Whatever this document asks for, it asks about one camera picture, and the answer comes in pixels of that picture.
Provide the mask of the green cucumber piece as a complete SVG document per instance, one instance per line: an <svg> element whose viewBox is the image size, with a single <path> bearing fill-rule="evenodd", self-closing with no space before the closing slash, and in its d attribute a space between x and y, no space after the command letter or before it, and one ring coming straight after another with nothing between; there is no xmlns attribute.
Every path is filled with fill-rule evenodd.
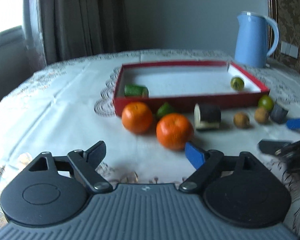
<svg viewBox="0 0 300 240"><path fill-rule="evenodd" d="M136 84L126 84L124 88L125 96L138 96L147 98L149 95L148 88Z"/></svg>
<svg viewBox="0 0 300 240"><path fill-rule="evenodd" d="M155 116L158 120L160 120L162 117L175 112L176 112L175 108L171 106L168 102L165 102L163 105L159 107Z"/></svg>

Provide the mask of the brown longan fruit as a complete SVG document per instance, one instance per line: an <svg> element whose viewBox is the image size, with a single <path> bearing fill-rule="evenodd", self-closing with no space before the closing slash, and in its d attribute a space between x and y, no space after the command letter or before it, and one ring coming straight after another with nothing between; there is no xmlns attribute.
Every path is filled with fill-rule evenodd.
<svg viewBox="0 0 300 240"><path fill-rule="evenodd" d="M259 124L266 124L269 119L269 113L264 107L258 107L255 111L254 119Z"/></svg>
<svg viewBox="0 0 300 240"><path fill-rule="evenodd" d="M250 126L250 119L244 112L237 112L233 118L234 125L241 129L246 129Z"/></svg>

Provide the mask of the white wall switch panel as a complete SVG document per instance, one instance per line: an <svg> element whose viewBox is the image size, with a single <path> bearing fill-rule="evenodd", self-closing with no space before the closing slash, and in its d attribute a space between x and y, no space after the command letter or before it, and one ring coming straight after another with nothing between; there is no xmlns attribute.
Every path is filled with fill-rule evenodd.
<svg viewBox="0 0 300 240"><path fill-rule="evenodd" d="M281 54L298 59L299 48L293 44L282 41L280 52L281 52Z"/></svg>

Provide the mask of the green tomato fruit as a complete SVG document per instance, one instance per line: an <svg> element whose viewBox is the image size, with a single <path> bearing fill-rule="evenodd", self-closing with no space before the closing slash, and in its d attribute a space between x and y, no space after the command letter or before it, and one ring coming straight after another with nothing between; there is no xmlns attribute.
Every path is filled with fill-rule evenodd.
<svg viewBox="0 0 300 240"><path fill-rule="evenodd" d="M230 81L230 86L233 90L242 91L244 89L244 80L238 76L235 76Z"/></svg>
<svg viewBox="0 0 300 240"><path fill-rule="evenodd" d="M271 112L274 108L274 101L270 96L263 95L258 101L258 107L263 107L268 112Z"/></svg>

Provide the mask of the blue electric kettle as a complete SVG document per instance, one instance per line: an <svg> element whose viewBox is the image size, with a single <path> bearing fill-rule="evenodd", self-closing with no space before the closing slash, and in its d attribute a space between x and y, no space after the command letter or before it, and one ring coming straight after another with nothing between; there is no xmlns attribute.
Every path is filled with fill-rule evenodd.
<svg viewBox="0 0 300 240"><path fill-rule="evenodd" d="M243 11L238 16L235 60L253 68L263 68L279 44L277 22L268 16ZM274 32L274 42L268 47L268 27Z"/></svg>

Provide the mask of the brown patterned curtain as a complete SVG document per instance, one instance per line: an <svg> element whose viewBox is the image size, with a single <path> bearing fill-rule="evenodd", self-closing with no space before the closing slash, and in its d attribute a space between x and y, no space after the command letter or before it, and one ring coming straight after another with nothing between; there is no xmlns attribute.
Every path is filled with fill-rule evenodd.
<svg viewBox="0 0 300 240"><path fill-rule="evenodd" d="M22 29L35 70L128 48L123 0L23 0Z"/></svg>

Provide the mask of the red shallow cardboard box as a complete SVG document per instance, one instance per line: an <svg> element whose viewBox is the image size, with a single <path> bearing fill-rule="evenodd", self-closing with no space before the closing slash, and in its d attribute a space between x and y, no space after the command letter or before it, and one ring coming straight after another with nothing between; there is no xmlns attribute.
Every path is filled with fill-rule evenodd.
<svg viewBox="0 0 300 240"><path fill-rule="evenodd" d="M242 91L230 86L235 76L244 80ZM125 96L126 84L147 87L148 97ZM197 103L222 109L257 106L269 92L264 83L231 60L156 61L122 65L113 104L116 116L121 116L124 107L134 101L144 102L153 113L165 102L186 113L192 112Z"/></svg>

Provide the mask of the orange mandarin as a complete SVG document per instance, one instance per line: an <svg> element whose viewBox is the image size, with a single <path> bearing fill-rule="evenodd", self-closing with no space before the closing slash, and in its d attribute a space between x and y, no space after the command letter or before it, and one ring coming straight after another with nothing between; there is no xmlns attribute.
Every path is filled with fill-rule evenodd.
<svg viewBox="0 0 300 240"><path fill-rule="evenodd" d="M182 151L193 133L193 126L188 118L178 113L165 115L156 127L158 142L172 151Z"/></svg>
<svg viewBox="0 0 300 240"><path fill-rule="evenodd" d="M128 131L134 134L141 134L150 129L153 122L153 114L145 103L131 102L124 107L121 121L124 128Z"/></svg>

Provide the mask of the white embroidered tablecloth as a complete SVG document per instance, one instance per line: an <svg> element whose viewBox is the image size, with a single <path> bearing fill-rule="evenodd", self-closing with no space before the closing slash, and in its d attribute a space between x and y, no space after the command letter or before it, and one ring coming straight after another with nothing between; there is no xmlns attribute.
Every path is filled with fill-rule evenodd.
<svg viewBox="0 0 300 240"><path fill-rule="evenodd" d="M107 155L97 168L113 185L117 183L174 183L178 187L194 171L183 152L162 147L155 125L147 134L129 133L116 117L113 91L123 64L172 60L228 60L225 53L189 50L141 50L104 54L55 63L33 74L0 101L0 194L4 187L39 153L66 155L86 150L99 140ZM300 118L300 74L275 61L265 68L243 69L268 88L273 100ZM237 129L237 111L249 115L250 130ZM285 224L300 235L300 173L289 174L283 163L262 154L262 139L298 141L300 134L270 122L259 125L254 108L222 113L219 130L196 132L195 144L226 155L253 153L289 189L292 205ZM0 228L6 224L0 208Z"/></svg>

